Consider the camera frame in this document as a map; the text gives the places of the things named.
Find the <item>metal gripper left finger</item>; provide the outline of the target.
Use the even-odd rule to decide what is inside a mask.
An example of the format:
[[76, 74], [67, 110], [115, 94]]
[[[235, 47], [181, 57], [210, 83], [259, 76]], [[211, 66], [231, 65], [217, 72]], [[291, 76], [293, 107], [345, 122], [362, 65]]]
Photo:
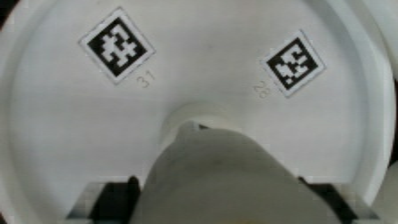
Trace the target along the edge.
[[128, 224], [140, 196], [139, 178], [92, 182], [76, 199], [64, 224]]

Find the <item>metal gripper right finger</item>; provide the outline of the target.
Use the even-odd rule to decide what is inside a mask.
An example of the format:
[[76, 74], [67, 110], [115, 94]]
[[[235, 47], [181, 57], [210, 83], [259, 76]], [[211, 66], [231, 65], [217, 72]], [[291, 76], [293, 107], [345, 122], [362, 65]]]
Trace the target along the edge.
[[309, 183], [304, 178], [298, 178], [298, 180], [322, 198], [338, 217], [339, 224], [364, 224], [366, 222], [380, 221], [380, 216], [370, 206], [343, 197], [330, 183]]

